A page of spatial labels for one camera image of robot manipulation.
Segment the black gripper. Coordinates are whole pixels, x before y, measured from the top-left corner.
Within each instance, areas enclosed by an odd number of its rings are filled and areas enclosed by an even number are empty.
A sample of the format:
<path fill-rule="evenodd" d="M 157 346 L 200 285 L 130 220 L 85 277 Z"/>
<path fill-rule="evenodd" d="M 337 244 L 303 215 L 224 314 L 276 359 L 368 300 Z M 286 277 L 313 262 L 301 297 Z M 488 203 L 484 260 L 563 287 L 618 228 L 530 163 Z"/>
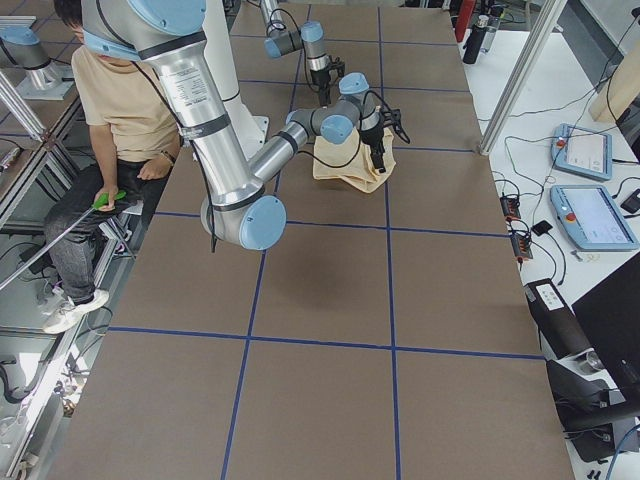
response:
<path fill-rule="evenodd" d="M 331 88 L 345 76 L 345 62 L 340 57 L 324 55 L 307 60 L 311 74 L 312 89 L 320 98 L 321 105 L 329 105 Z"/>
<path fill-rule="evenodd" d="M 360 140 L 371 147 L 371 160 L 375 170 L 385 173 L 386 150 L 383 142 L 385 130 L 391 129 L 405 144 L 410 143 L 410 138 L 402 125 L 400 109 L 377 107 L 373 113 L 361 121 Z"/>

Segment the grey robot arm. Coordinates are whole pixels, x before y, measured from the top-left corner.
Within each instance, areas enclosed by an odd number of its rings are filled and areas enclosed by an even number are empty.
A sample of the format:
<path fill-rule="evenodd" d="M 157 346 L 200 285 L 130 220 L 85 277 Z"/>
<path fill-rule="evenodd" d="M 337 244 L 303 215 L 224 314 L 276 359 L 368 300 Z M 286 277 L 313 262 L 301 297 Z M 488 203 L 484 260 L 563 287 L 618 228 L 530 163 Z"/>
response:
<path fill-rule="evenodd" d="M 228 106 L 205 60 L 207 45 L 229 42 L 204 29 L 206 1 L 85 1 L 86 45 L 99 54 L 149 64 L 158 75 L 182 137 L 193 147 L 206 179 L 208 199 L 202 222 L 219 240 L 249 250 L 265 250 L 281 237 L 287 220 L 283 203 L 265 184 L 317 136 L 340 145 L 352 132 L 385 170 L 384 130 L 409 138 L 401 113 L 372 91 L 363 74 L 344 76 L 338 100 L 327 107 L 292 112 L 285 126 L 253 156 L 243 152 Z"/>
<path fill-rule="evenodd" d="M 299 26 L 294 17 L 277 1 L 260 1 L 265 24 L 264 47 L 271 58 L 280 58 L 301 51 L 306 66 L 307 86 L 322 107 L 332 103 L 332 87 L 345 76 L 345 62 L 327 53 L 324 30 L 318 21 L 306 21 Z"/>

